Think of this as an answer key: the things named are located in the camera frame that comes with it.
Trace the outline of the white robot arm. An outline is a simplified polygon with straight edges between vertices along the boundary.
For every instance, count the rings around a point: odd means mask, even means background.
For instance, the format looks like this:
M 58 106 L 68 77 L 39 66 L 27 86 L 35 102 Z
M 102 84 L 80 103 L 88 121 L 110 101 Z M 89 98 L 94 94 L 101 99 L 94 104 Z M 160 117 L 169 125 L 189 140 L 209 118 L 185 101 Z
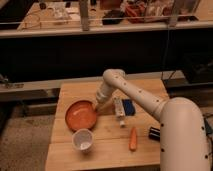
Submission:
M 164 100 L 125 79 L 121 69 L 107 69 L 97 90 L 99 104 L 120 90 L 160 123 L 161 171 L 211 171 L 205 122 L 200 108 L 184 97 Z

